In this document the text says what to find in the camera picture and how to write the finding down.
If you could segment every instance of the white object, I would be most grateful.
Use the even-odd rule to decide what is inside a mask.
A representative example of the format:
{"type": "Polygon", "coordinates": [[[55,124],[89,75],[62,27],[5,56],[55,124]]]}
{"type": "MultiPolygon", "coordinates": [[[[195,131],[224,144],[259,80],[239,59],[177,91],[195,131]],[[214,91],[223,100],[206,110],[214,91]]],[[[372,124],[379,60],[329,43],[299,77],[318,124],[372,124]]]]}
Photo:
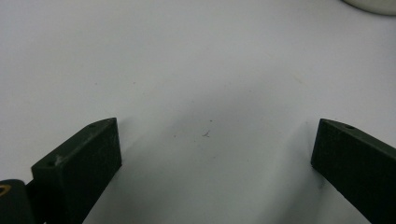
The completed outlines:
{"type": "Polygon", "coordinates": [[[345,2],[365,11],[388,16],[396,15],[396,0],[345,0],[345,2]]]}

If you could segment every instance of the white table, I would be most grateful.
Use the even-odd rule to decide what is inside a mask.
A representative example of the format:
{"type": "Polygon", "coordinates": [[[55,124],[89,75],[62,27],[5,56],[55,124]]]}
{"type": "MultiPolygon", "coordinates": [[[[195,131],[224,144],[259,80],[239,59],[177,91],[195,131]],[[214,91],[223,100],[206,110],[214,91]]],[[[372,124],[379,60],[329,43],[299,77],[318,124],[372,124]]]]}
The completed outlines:
{"type": "Polygon", "coordinates": [[[320,118],[396,146],[395,71],[340,1],[1,1],[0,179],[117,117],[84,223],[368,223],[309,161],[320,118]]]}

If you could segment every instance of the black plastic part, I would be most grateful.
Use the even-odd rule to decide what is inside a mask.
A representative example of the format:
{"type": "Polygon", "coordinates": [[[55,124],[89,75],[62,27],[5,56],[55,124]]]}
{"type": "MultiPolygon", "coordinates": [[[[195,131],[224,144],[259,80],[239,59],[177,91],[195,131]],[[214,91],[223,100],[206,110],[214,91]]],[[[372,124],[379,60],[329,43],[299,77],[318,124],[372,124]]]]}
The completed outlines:
{"type": "Polygon", "coordinates": [[[372,223],[396,223],[396,149],[344,123],[321,119],[311,160],[372,223]]]}
{"type": "Polygon", "coordinates": [[[0,223],[35,224],[25,185],[20,180],[0,181],[0,223]]]}
{"type": "Polygon", "coordinates": [[[90,124],[33,167],[47,224],[79,224],[121,167],[116,119],[90,124]]]}

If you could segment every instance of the screw hole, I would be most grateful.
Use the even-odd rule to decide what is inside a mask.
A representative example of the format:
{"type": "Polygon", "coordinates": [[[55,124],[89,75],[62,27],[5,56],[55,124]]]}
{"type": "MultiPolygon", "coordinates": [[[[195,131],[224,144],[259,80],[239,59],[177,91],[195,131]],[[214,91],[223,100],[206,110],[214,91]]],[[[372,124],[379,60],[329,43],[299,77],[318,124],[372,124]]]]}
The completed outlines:
{"type": "Polygon", "coordinates": [[[355,129],[354,127],[352,127],[352,126],[350,126],[350,125],[346,125],[346,128],[347,128],[347,129],[351,129],[351,130],[352,130],[352,129],[355,129]]]}

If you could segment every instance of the speck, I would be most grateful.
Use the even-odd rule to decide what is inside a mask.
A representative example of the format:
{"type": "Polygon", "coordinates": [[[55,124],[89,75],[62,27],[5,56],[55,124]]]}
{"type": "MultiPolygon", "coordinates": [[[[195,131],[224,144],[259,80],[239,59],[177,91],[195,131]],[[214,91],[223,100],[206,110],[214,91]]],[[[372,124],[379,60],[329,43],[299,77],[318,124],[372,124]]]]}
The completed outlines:
{"type": "Polygon", "coordinates": [[[205,133],[204,135],[202,135],[202,137],[209,137],[209,132],[210,132],[210,130],[207,131],[207,133],[205,133]]]}

